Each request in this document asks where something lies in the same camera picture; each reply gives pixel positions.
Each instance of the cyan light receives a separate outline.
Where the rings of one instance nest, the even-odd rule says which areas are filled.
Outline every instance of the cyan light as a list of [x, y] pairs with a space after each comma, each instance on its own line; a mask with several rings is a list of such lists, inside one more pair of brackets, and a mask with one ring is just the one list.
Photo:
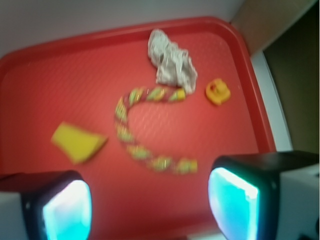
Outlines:
[[256, 186], [218, 167], [210, 174], [208, 195], [215, 220], [227, 239], [257, 239], [259, 189]]
[[48, 240], [85, 240], [92, 221], [89, 186], [74, 180], [55, 195], [42, 209]]

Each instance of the colorful rope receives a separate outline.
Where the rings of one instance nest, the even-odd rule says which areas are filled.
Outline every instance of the colorful rope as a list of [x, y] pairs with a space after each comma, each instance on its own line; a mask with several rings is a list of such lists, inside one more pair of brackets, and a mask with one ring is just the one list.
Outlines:
[[133, 159], [144, 162], [148, 168], [156, 172], [170, 171], [174, 174], [194, 174], [197, 172], [197, 160], [186, 157], [174, 160], [166, 155], [156, 156], [135, 139], [128, 126], [128, 112], [139, 102], [173, 103], [185, 98], [186, 93], [182, 88], [164, 87], [135, 88], [120, 98], [115, 108], [115, 129], [118, 139]]

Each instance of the red tray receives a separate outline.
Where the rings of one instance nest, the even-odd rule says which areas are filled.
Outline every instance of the red tray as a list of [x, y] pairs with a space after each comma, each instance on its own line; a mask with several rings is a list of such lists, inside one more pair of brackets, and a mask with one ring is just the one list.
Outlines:
[[[196, 91], [183, 102], [141, 103], [129, 113], [136, 138], [156, 153], [198, 159], [198, 173], [155, 173], [116, 137], [114, 111], [135, 87], [154, 87], [147, 56], [152, 29], [189, 51]], [[217, 107], [206, 85], [223, 79], [231, 98]], [[207, 182], [219, 155], [275, 151], [267, 114], [240, 34], [200, 17], [149, 23], [53, 41], [0, 60], [0, 174], [74, 169], [88, 182], [91, 239], [175, 238], [216, 228]], [[50, 139], [66, 121], [109, 136], [90, 161], [72, 165]]]

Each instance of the yellow rubber duck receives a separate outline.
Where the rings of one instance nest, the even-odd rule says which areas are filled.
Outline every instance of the yellow rubber duck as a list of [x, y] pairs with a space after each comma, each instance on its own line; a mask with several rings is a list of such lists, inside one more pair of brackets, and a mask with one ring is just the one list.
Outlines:
[[206, 97], [214, 104], [220, 106], [231, 97], [227, 84], [222, 79], [217, 78], [211, 81], [205, 88]]

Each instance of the yellow sponge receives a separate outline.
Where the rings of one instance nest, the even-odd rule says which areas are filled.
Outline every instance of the yellow sponge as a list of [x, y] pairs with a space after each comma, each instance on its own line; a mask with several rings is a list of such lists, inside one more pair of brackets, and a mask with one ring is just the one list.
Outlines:
[[107, 141], [107, 137], [91, 133], [62, 122], [55, 130], [51, 142], [59, 147], [74, 164], [83, 163], [93, 156]]

